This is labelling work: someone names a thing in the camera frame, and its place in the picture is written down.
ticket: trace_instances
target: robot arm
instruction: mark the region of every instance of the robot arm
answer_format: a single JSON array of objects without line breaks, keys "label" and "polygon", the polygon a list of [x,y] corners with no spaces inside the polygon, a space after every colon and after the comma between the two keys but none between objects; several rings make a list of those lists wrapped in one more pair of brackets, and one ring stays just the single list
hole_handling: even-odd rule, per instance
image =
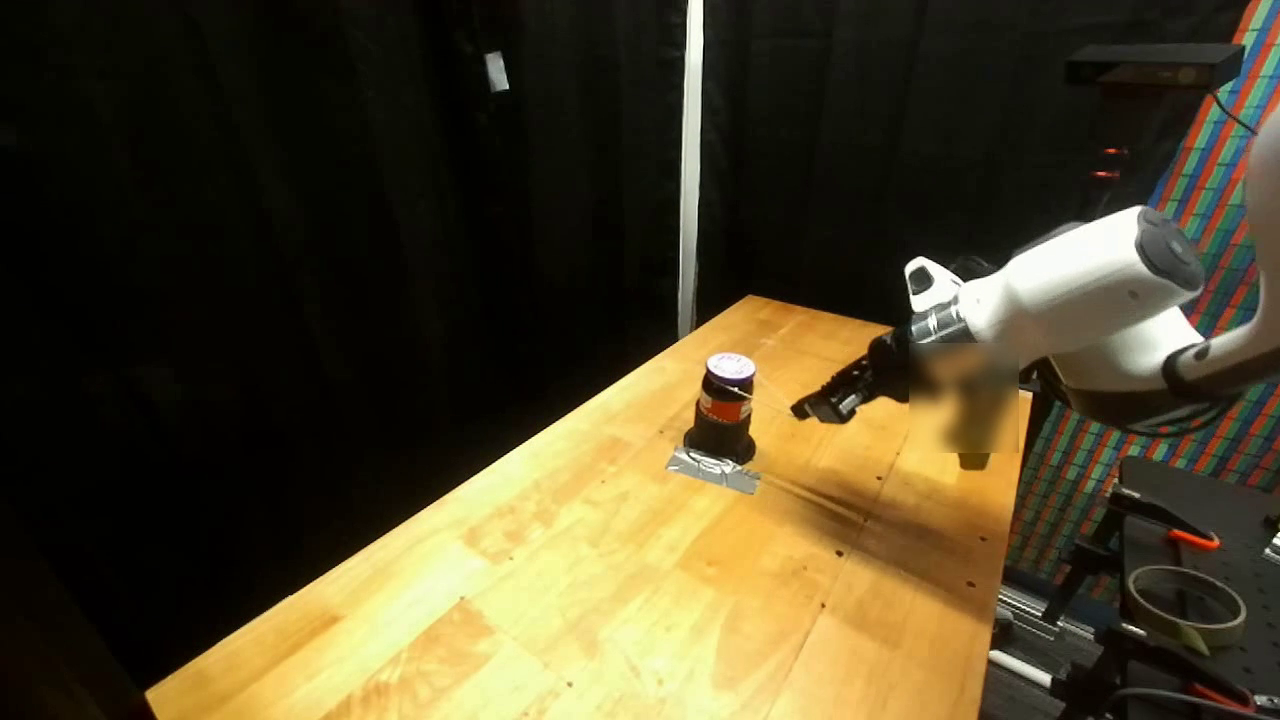
[{"label": "robot arm", "polygon": [[1250,154],[1250,227],[1261,307],[1214,339],[1179,312],[1206,287],[1206,272],[1177,222],[1158,210],[1058,232],[970,283],[915,255],[905,268],[911,324],[845,367],[838,400],[833,382],[827,395],[802,400],[796,417],[847,419],[873,395],[938,395],[983,371],[1018,376],[1038,359],[1058,367],[1070,405],[1103,425],[1137,429],[1230,405],[1280,371],[1280,116]]}]

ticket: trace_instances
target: wooden table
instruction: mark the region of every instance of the wooden table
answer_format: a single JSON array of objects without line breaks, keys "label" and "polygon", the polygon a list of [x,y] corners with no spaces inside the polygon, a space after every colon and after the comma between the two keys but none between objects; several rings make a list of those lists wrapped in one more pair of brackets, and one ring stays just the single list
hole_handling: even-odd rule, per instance
[{"label": "wooden table", "polygon": [[[883,329],[748,298],[147,700],[158,718],[976,718],[1027,395],[983,471],[946,405],[790,405]],[[664,471],[703,356],[755,356],[760,492]]]}]

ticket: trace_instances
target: wooden tabletop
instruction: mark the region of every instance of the wooden tabletop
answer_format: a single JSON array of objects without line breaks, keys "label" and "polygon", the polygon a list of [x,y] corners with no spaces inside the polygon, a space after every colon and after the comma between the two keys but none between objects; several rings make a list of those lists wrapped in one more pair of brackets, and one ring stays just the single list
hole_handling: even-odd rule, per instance
[{"label": "wooden tabletop", "polygon": [[[168,718],[966,718],[1007,547],[1027,395],[994,465],[946,405],[790,405],[883,329],[748,298],[147,700]],[[703,359],[760,365],[755,496],[674,476]]]}]

